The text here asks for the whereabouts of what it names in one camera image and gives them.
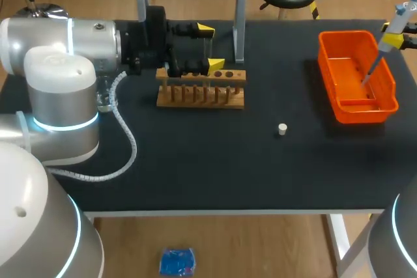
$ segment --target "orange plastic basket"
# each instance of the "orange plastic basket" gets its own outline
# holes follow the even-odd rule
[[[319,65],[337,120],[343,124],[381,123],[398,110],[395,81],[385,59],[364,87],[361,82],[378,54],[367,31],[323,32]]]

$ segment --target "black table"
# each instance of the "black table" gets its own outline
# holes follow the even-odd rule
[[[216,28],[213,57],[233,60],[231,24]],[[134,165],[101,183],[58,177],[86,212],[265,210],[338,212],[383,209],[417,169],[417,88],[398,51],[386,60],[397,82],[399,111],[383,125],[342,126],[333,116],[317,66],[321,31],[367,29],[382,21],[249,21],[245,110],[156,107],[155,72],[119,86],[119,109],[139,145]],[[179,39],[180,59],[202,57],[202,43]],[[22,78],[8,77],[0,112],[30,111]],[[276,136],[279,123],[287,134]],[[100,148],[67,167],[106,174],[130,157],[112,114],[100,115]]]

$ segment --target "cable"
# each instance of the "cable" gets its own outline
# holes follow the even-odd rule
[[[110,98],[110,106],[113,110],[113,114],[115,115],[115,118],[117,119],[117,122],[119,122],[120,126],[128,136],[128,139],[130,141],[130,144],[132,146],[132,154],[130,155],[130,159],[128,162],[118,171],[115,171],[111,174],[107,174],[104,176],[88,176],[83,174],[78,174],[70,171],[66,171],[64,169],[49,169],[50,173],[65,176],[69,178],[73,178],[76,180],[82,180],[84,182],[104,182],[106,180],[111,180],[113,178],[116,178],[120,175],[122,175],[124,172],[126,172],[133,164],[133,162],[136,159],[137,155],[137,145],[135,137],[133,136],[132,132],[130,131],[129,127],[124,122],[122,116],[119,113],[119,110],[117,109],[116,103],[115,103],[115,97],[116,97],[116,88],[117,85],[127,76],[126,72],[120,73],[114,80],[113,84],[111,84],[109,98]]]

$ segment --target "blue sponge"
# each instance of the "blue sponge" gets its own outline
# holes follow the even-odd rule
[[[195,270],[193,249],[164,249],[159,273],[168,276],[192,276]]]

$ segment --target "wooden floor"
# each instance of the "wooden floor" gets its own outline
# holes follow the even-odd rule
[[[136,18],[135,0],[36,0],[57,3],[72,17]],[[319,0],[322,19],[387,19],[394,5],[406,0]],[[235,0],[152,0],[163,5],[171,19],[231,19]],[[262,0],[248,0],[248,19],[276,19]],[[23,0],[4,0],[0,18],[24,7]],[[289,13],[292,20],[310,20],[309,8]],[[417,77],[417,53],[406,51],[406,61]],[[0,71],[0,86],[4,73]],[[366,215],[345,216],[350,240],[366,224]],[[193,247],[197,278],[331,278],[334,267],[322,217],[288,215],[259,217],[148,217],[100,220],[106,253],[106,278],[157,277],[164,247]],[[369,277],[365,269],[358,277]]]

